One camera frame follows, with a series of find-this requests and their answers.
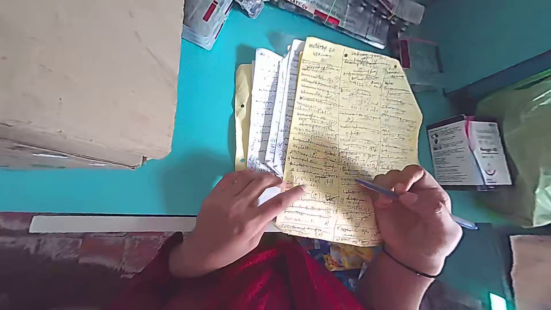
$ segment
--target green plastic bag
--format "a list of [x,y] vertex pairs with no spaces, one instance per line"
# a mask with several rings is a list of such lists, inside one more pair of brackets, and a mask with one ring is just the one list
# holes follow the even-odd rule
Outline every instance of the green plastic bag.
[[486,97],[477,116],[498,120],[514,183],[479,198],[524,227],[551,223],[551,70]]

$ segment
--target stack of papers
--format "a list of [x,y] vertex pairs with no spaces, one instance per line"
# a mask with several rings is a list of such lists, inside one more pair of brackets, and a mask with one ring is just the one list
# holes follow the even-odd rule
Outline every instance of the stack of papers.
[[[257,49],[236,76],[236,170],[280,175],[306,194],[281,231],[359,246],[380,243],[355,178],[417,164],[422,115],[399,62],[318,38],[285,57]],[[265,193],[269,198],[277,193]]]

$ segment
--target yellow paper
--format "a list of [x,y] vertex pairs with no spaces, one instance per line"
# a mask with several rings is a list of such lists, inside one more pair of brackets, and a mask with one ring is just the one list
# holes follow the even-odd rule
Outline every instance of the yellow paper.
[[247,169],[251,89],[252,65],[240,65],[235,74],[235,171]]
[[355,178],[418,163],[422,115],[399,62],[307,38],[284,180],[306,194],[277,217],[282,231],[338,243],[380,243]]

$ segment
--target hand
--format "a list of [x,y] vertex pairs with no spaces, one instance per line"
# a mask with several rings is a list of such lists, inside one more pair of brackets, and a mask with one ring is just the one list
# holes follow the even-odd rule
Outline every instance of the hand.
[[265,189],[283,184],[269,173],[244,170],[225,175],[203,201],[191,235],[170,254],[172,274],[204,275],[254,249],[269,222],[305,192],[296,186],[258,206]]
[[436,275],[461,239],[461,227],[451,216],[451,201],[436,180],[418,165],[391,170],[374,183],[400,195],[397,201],[366,190],[386,250],[402,263]]

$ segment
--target blue pen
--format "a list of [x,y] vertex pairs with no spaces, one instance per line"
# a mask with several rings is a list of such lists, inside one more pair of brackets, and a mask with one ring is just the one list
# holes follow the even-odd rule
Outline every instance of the blue pen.
[[[394,193],[393,191],[384,189],[384,188],[382,188],[380,186],[377,186],[377,185],[375,185],[371,182],[360,180],[360,179],[356,179],[355,181],[358,182],[361,186],[363,186],[367,189],[374,190],[377,193],[381,193],[381,194],[386,195],[386,196],[388,196],[392,199],[398,199],[400,197],[400,195]],[[460,218],[460,217],[455,216],[453,214],[451,214],[451,218],[456,223],[458,223],[461,227],[464,227],[464,228],[467,228],[467,229],[478,229],[478,227],[475,223],[473,223],[471,221],[467,221],[464,218]]]

